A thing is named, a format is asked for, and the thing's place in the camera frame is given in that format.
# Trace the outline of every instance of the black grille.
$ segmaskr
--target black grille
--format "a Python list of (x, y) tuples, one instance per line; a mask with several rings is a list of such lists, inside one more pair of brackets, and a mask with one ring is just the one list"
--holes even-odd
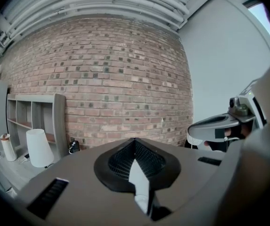
[(122, 148), (109, 158), (109, 168), (119, 177), (128, 180), (134, 159), (147, 178), (157, 175), (165, 166), (165, 159), (137, 140)]
[(36, 216), (45, 219), (67, 185), (68, 182), (64, 180), (53, 180), (27, 209)]

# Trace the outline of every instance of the white wall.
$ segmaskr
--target white wall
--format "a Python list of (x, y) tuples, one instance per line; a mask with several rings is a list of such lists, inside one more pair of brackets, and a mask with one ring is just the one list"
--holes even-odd
[(194, 122), (225, 113), (229, 99), (270, 66), (270, 36), (235, 0), (210, 0), (179, 31), (192, 79)]

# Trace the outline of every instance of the brick wall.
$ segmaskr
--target brick wall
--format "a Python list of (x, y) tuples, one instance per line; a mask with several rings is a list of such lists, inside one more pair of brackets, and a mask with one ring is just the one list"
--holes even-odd
[(10, 93), (66, 96), (69, 140), (185, 143), (193, 114), (185, 52), (178, 36), (153, 25), (74, 18), (27, 36), (0, 64)]

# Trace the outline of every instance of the ceiling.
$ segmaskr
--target ceiling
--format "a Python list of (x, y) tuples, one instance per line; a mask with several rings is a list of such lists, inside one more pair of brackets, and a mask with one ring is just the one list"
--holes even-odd
[(178, 31), (207, 0), (9, 0), (0, 11), (0, 55), (54, 21), (87, 14), (134, 17)]

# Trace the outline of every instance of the white lampshade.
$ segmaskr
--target white lampshade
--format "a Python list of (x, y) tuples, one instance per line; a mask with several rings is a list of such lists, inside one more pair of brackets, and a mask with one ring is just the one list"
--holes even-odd
[(54, 160), (54, 155), (47, 141), (45, 131), (32, 129), (27, 131), (26, 137), (31, 164), (37, 168), (49, 166)]

